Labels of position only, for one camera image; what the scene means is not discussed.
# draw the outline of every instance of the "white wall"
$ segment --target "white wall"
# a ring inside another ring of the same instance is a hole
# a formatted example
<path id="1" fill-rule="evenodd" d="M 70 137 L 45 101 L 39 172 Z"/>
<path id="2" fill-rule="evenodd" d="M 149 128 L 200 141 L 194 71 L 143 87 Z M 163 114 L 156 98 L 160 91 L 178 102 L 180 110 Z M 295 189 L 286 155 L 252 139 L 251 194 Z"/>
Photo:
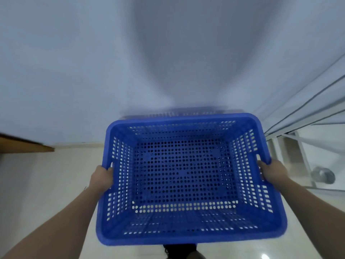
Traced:
<path id="1" fill-rule="evenodd" d="M 86 185 L 102 148 L 57 149 L 54 153 L 6 154 L 0 158 L 0 257 L 23 237 L 73 200 Z M 319 195 L 345 210 L 339 196 Z M 280 238 L 242 242 L 199 244 L 206 258 L 320 258 L 284 201 L 287 232 Z M 95 233 L 93 214 L 81 258 L 166 258 L 162 246 L 106 247 Z"/>
<path id="2" fill-rule="evenodd" d="M 101 142 L 122 115 L 192 106 L 263 121 L 345 53 L 344 2 L 0 0 L 0 132 Z"/>
<path id="3" fill-rule="evenodd" d="M 345 149 L 345 124 L 311 125 L 298 130 L 300 137 L 322 140 L 333 148 Z M 302 143 L 306 161 L 313 170 L 317 166 L 332 170 L 334 184 L 316 183 L 317 187 L 345 190 L 345 156 L 306 143 Z"/>

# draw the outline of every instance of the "shoe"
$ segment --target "shoe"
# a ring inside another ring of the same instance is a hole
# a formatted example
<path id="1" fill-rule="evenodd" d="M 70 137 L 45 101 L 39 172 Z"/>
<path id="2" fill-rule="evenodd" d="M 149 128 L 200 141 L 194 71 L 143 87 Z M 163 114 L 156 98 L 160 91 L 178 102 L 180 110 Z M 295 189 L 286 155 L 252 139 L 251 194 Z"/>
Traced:
<path id="1" fill-rule="evenodd" d="M 190 253 L 196 251 L 196 244 L 165 244 L 163 247 L 170 259 L 186 259 Z"/>

